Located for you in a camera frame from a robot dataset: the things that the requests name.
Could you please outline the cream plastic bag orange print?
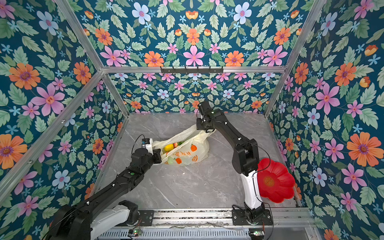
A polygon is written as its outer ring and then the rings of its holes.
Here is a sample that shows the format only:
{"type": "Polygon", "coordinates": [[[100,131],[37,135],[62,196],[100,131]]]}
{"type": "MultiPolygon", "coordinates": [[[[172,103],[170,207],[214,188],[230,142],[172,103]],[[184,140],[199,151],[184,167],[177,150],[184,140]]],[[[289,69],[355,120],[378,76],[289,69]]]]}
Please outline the cream plastic bag orange print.
{"type": "Polygon", "coordinates": [[[154,141],[153,148],[161,149],[162,164],[186,166],[199,163],[209,155],[210,145],[208,138],[214,133],[197,130],[196,125],[164,141],[154,141]],[[164,147],[168,144],[184,142],[172,151],[165,153],[164,147]]]}

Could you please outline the black hook rail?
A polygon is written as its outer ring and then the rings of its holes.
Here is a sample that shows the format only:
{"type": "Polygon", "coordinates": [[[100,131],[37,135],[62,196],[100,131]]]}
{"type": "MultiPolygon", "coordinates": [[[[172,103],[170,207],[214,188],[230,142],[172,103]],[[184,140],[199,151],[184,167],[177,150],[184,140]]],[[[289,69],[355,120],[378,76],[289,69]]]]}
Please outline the black hook rail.
{"type": "Polygon", "coordinates": [[[223,67],[160,67],[162,74],[221,74],[223,67]]]}

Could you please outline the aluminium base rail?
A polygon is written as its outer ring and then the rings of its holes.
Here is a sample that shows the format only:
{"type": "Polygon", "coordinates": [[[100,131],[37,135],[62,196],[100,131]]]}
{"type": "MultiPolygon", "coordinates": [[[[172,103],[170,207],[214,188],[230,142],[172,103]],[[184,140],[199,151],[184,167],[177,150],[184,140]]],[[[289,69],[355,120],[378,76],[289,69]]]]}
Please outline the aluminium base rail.
{"type": "Polygon", "coordinates": [[[151,226],[127,228],[184,229],[184,228],[224,228],[224,229],[261,229],[269,230],[289,228],[314,228],[315,220],[307,208],[267,208],[271,211],[272,226],[234,226],[232,208],[205,209],[147,209],[155,211],[151,226]]]}

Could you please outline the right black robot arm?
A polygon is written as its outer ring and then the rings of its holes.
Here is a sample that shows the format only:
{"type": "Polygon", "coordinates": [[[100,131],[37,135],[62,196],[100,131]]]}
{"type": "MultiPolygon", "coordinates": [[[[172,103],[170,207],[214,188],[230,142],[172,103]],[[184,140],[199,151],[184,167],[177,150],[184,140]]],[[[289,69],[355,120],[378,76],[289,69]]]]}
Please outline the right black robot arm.
{"type": "Polygon", "coordinates": [[[206,133],[217,130],[233,148],[232,165],[241,175],[245,191],[245,218],[250,224],[256,224],[265,211],[257,180],[260,163],[257,141],[242,135],[230,123],[225,113],[219,109],[213,109],[209,102],[199,103],[198,110],[201,116],[196,121],[197,129],[206,133]]]}

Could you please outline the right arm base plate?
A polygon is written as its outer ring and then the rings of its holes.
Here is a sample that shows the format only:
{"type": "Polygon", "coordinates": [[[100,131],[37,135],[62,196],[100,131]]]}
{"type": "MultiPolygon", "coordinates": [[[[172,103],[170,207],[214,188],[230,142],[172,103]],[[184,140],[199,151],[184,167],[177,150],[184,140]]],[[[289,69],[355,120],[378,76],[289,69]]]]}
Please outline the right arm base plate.
{"type": "Polygon", "coordinates": [[[271,211],[264,206],[252,210],[233,206],[232,221],[234,226],[272,226],[274,224],[271,211]]]}

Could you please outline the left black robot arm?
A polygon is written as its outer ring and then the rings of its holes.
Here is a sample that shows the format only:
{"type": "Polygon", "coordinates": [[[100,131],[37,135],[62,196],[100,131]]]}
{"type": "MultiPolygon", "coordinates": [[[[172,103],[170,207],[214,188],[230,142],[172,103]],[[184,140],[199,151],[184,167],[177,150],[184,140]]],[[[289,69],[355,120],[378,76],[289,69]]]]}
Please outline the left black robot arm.
{"type": "Polygon", "coordinates": [[[140,222],[137,204],[121,201],[111,210],[107,208],[137,187],[145,173],[154,164],[161,162],[160,149],[151,153],[146,148],[136,149],[130,165],[114,181],[86,200],[60,208],[43,239],[94,240],[119,224],[137,225],[140,222]]]}

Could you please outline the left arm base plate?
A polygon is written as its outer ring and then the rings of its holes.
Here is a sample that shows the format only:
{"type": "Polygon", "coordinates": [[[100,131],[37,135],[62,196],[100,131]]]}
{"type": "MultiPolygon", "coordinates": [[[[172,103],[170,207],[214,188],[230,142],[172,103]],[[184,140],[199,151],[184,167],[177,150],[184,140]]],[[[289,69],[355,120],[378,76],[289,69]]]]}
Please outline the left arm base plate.
{"type": "Polygon", "coordinates": [[[135,210],[129,213],[128,219],[119,224],[119,227],[148,227],[154,220],[155,211],[153,210],[135,210]]]}

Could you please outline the red flower-shaped plate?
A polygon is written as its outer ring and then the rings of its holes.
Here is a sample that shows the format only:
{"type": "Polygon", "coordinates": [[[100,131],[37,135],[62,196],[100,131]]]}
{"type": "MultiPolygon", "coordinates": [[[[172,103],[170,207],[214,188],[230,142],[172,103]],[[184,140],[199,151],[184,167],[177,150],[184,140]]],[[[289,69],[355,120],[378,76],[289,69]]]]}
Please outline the red flower-shaped plate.
{"type": "Polygon", "coordinates": [[[258,164],[257,181],[262,198],[280,204],[295,196],[295,179],[282,163],[264,158],[258,164]]]}

